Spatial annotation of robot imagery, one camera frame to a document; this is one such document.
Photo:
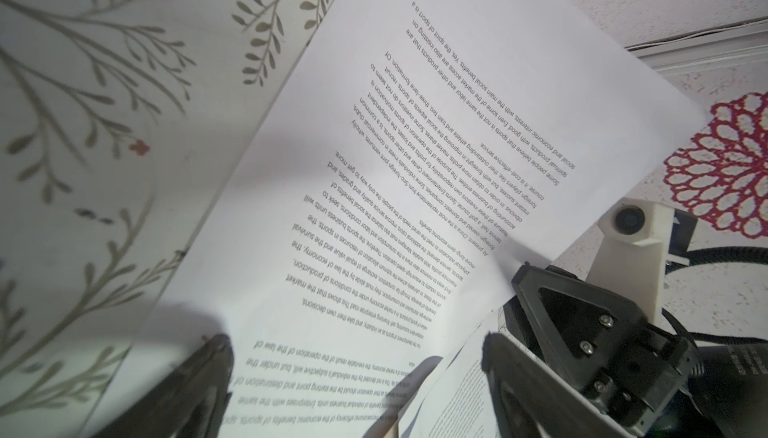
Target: red flower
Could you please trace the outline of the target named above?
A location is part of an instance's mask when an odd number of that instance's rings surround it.
[[[151,148],[142,140],[136,140],[136,142],[130,145],[128,149],[139,156],[143,156],[146,155]]]
[[[674,199],[718,230],[768,237],[768,93],[718,103],[715,119],[669,157]]]

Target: sheet of paper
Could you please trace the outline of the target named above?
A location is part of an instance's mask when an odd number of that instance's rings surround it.
[[[446,357],[442,370],[441,366],[435,369],[430,386],[419,389],[400,419],[401,438],[496,436],[493,402],[480,361],[485,335],[497,332],[498,311],[494,310],[455,356]]]
[[[336,0],[85,434],[219,331],[220,436],[362,434],[704,116],[566,0]]]

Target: silver screw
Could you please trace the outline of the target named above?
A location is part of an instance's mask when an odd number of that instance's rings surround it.
[[[592,343],[586,340],[578,344],[578,347],[581,348],[581,351],[584,351],[584,354],[590,355],[594,353],[594,347],[592,346]]]
[[[614,327],[614,319],[608,315],[608,314],[602,314],[600,315],[600,324],[603,325],[606,328],[613,328]]]

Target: cable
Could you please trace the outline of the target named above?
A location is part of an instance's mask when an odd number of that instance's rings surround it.
[[[696,341],[706,341],[707,343],[714,344],[761,344],[768,343],[768,340],[762,338],[752,337],[721,337],[715,334],[706,333],[694,333],[690,332],[690,336]]]
[[[688,251],[683,258],[690,264],[668,263],[666,274],[686,267],[711,263],[755,263],[768,265],[768,248],[751,246],[725,246]]]

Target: red doily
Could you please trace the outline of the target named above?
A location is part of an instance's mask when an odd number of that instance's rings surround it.
[[[666,161],[674,199],[719,230],[768,236],[768,93],[710,109],[714,119]]]

